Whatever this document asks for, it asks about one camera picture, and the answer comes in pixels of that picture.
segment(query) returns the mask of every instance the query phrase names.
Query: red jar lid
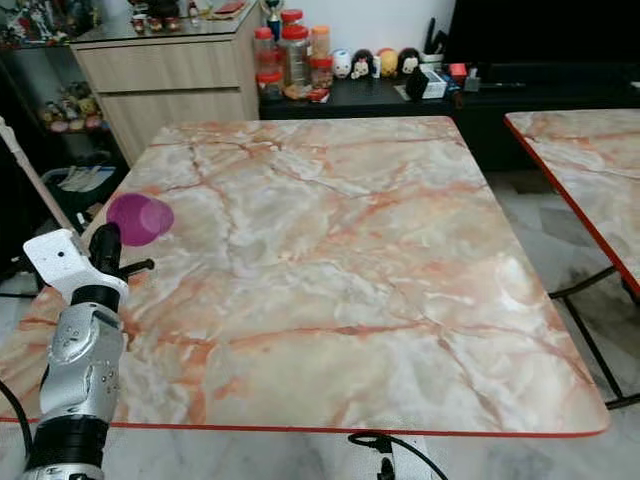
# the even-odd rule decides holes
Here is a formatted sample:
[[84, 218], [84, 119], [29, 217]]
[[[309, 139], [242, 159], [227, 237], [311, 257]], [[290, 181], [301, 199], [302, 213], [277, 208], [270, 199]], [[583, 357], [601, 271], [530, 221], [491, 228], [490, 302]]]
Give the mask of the red jar lid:
[[333, 58], [312, 58], [311, 66], [313, 68], [331, 68], [333, 66]]
[[302, 25], [290, 25], [282, 29], [282, 38], [285, 40], [303, 40], [309, 37], [309, 29]]
[[300, 20], [303, 16], [302, 10], [291, 9], [291, 10], [283, 10], [282, 13], [282, 21], [285, 23], [295, 22], [296, 20]]
[[276, 73], [260, 73], [256, 75], [258, 83], [278, 83], [282, 80], [282, 72]]
[[273, 32], [269, 27], [256, 28], [254, 33], [258, 40], [269, 40], [273, 37]]

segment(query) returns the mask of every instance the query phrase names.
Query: marble tabletop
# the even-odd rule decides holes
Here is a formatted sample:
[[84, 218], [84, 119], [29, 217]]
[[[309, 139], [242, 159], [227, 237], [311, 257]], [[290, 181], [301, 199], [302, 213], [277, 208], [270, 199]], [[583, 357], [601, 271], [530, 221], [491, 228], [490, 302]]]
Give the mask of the marble tabletop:
[[506, 118], [640, 295], [640, 110], [519, 112]]
[[[176, 223], [123, 251], [157, 268], [132, 279], [121, 312], [116, 425], [582, 436], [609, 424], [449, 118], [165, 128], [122, 192], [162, 199]], [[0, 350], [30, 417], [62, 308], [43, 292]]]

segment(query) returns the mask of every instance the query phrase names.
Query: white floor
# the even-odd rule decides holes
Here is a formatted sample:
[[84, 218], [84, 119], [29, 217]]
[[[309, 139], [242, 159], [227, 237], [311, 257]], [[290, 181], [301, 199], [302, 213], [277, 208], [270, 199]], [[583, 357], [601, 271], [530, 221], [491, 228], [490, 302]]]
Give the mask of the white floor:
[[[547, 289], [570, 285], [610, 265], [537, 172], [495, 175], [489, 181]], [[17, 278], [0, 291], [31, 289], [30, 279]], [[627, 393], [640, 391], [640, 313], [620, 288], [619, 277], [610, 277], [574, 300], [622, 388]], [[603, 397], [612, 398], [572, 319], [556, 305]], [[28, 301], [0, 299], [0, 344], [27, 307]], [[411, 440], [451, 480], [637, 479], [640, 405], [612, 412], [609, 431], [586, 439]], [[0, 478], [19, 473], [21, 442], [15, 426], [0, 425]], [[104, 469], [108, 479], [130, 480], [373, 480], [381, 458], [373, 450], [348, 444], [344, 435], [111, 429]], [[394, 460], [398, 480], [436, 478], [404, 455]]]

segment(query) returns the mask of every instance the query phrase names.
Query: purple cup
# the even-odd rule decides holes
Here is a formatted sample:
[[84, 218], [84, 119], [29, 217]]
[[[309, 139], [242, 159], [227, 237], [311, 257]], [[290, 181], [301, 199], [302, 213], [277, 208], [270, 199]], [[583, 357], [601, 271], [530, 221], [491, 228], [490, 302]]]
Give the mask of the purple cup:
[[123, 245], [141, 247], [169, 231], [173, 225], [173, 210], [166, 203], [139, 193], [117, 197], [107, 210], [107, 222], [120, 227]]

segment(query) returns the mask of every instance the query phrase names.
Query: metal table leg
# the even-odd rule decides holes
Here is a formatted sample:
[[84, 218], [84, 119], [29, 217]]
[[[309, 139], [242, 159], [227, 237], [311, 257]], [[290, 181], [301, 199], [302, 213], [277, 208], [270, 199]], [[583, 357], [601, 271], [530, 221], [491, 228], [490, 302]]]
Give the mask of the metal table leg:
[[583, 290], [586, 290], [587, 288], [595, 285], [596, 283], [604, 280], [605, 278], [610, 277], [615, 272], [616, 272], [616, 269], [614, 267], [609, 267], [603, 270], [602, 272], [597, 273], [592, 277], [578, 283], [573, 287], [566, 288], [564, 290], [560, 290], [560, 291], [549, 294], [550, 298], [555, 300], [562, 300], [564, 304], [567, 306], [567, 309], [569, 310], [571, 317], [576, 322], [576, 325], [578, 326], [580, 333], [582, 334], [585, 342], [587, 343], [589, 350], [591, 350], [591, 353], [596, 359], [596, 362], [598, 362], [598, 366], [600, 367], [600, 370], [602, 370], [602, 373], [604, 374], [607, 380], [607, 383], [609, 384], [609, 386], [611, 387], [611, 390], [615, 394], [616, 396], [615, 400], [606, 402], [606, 406], [609, 410], [615, 410], [617, 408], [628, 407], [630, 405], [640, 403], [640, 393], [637, 393], [634, 395], [628, 395], [628, 396], [624, 395], [624, 393], [622, 392], [622, 389], [620, 388], [620, 385], [618, 385], [618, 382], [616, 381], [616, 378], [613, 375], [613, 372], [611, 372], [609, 365], [607, 364], [606, 360], [602, 356], [602, 353], [600, 352], [598, 345], [596, 344], [595, 340], [591, 336], [591, 333], [589, 332], [589, 329], [585, 325], [584, 321], [580, 317], [580, 314], [578, 313], [578, 310], [576, 309], [575, 305], [569, 299], [569, 296], [575, 293], [581, 292]]

